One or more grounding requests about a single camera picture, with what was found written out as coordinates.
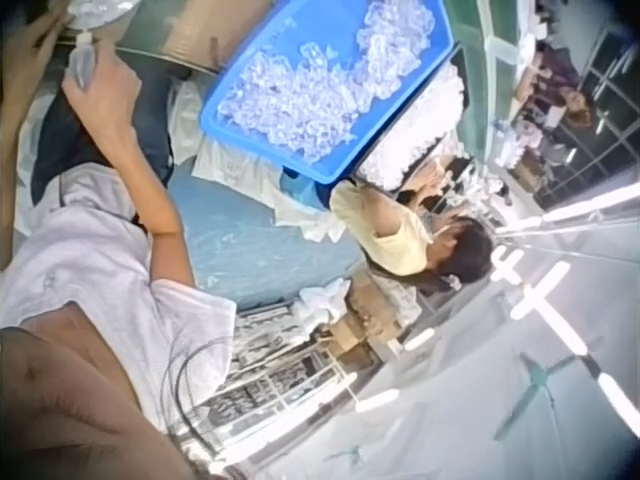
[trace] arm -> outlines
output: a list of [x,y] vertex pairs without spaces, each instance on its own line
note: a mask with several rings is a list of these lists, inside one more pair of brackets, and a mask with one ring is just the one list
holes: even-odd
[[393,200],[370,187],[362,187],[363,215],[378,238],[391,237],[398,233],[402,221]]
[[16,210],[16,161],[20,125],[2,111],[0,114],[0,271],[6,269],[13,254],[13,222]]
[[541,52],[536,53],[531,66],[527,67],[524,75],[522,75],[522,78],[520,79],[520,83],[518,83],[518,86],[516,87],[514,97],[519,102],[524,103],[533,93],[533,83],[535,82],[537,72],[542,64],[542,55],[543,54]]
[[127,187],[140,221],[151,234],[151,279],[195,286],[178,209],[149,166],[135,132],[105,155]]
[[86,91],[69,75],[62,89],[96,146],[122,178],[141,222],[152,236],[151,279],[193,287],[182,220],[142,153],[131,124],[140,80],[117,57],[113,44],[102,42],[96,49],[96,71]]
[[2,50],[0,108],[0,271],[11,262],[20,128],[65,25],[68,1],[9,39]]

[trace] transparent plastic piece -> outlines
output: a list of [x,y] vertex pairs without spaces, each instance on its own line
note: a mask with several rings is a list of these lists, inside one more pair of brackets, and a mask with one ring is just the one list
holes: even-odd
[[258,52],[240,81],[218,106],[248,134],[266,135],[273,145],[299,152],[313,163],[341,142],[376,98],[387,99],[420,66],[435,20],[419,0],[373,0],[357,33],[361,58],[350,70],[338,52],[316,43],[300,46],[303,61]]

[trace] hand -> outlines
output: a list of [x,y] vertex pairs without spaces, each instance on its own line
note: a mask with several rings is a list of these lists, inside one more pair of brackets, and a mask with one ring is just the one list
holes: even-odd
[[411,179],[411,184],[418,192],[418,196],[424,199],[440,195],[449,180],[451,180],[451,172],[442,168],[437,160],[432,160]]
[[2,52],[3,120],[19,126],[29,112],[58,36],[69,20],[69,1],[58,1],[6,42]]
[[529,85],[526,88],[518,89],[515,93],[515,99],[520,103],[525,103],[529,97],[533,95],[533,86]]
[[96,146],[113,164],[126,158],[117,153],[135,140],[132,118],[142,83],[118,58],[113,43],[100,42],[96,55],[96,70],[87,89],[83,91],[67,71],[62,90]]

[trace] white fabric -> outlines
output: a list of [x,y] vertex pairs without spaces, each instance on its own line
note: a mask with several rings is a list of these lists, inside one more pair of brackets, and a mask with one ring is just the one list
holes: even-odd
[[177,370],[189,353],[215,342],[180,383],[187,410],[211,397],[228,369],[235,304],[172,281],[151,282],[150,239],[129,221],[134,208],[115,171],[85,164],[66,172],[34,213],[36,228],[1,285],[2,326],[77,303],[160,430],[178,418],[170,397]]
[[202,146],[204,134],[199,120],[202,108],[200,92],[205,88],[204,83],[210,81],[208,75],[203,78],[194,74],[191,81],[182,82],[176,89],[175,102],[169,111],[169,134],[176,165],[195,157]]
[[291,306],[291,313],[311,335],[318,325],[337,322],[347,313],[345,297],[351,286],[350,280],[337,278],[324,287],[303,288]]
[[282,169],[253,153],[206,139],[192,173],[272,208],[276,226],[299,227],[306,240],[320,242],[328,236],[338,242],[344,233],[345,226],[335,215],[302,205],[283,193]]

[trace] blue basket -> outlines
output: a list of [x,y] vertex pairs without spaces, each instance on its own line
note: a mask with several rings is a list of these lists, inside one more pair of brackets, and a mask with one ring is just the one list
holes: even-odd
[[209,92],[200,115],[204,132],[217,140],[254,152],[270,162],[290,168],[317,182],[333,182],[351,163],[369,139],[386,120],[436,69],[453,48],[451,27],[443,0],[422,0],[433,12],[435,27],[430,36],[431,47],[420,57],[420,67],[402,79],[402,87],[387,100],[376,99],[371,109],[356,120],[351,133],[355,140],[340,143],[331,154],[309,164],[298,152],[270,144],[265,135],[247,133],[218,114],[218,106],[237,83],[253,56],[269,45],[270,54],[286,56],[293,66],[302,61],[300,47],[315,42],[323,50],[330,46],[338,53],[332,64],[339,62],[351,68],[360,59],[357,32],[364,26],[369,0],[289,0],[280,1],[270,14],[238,49]]

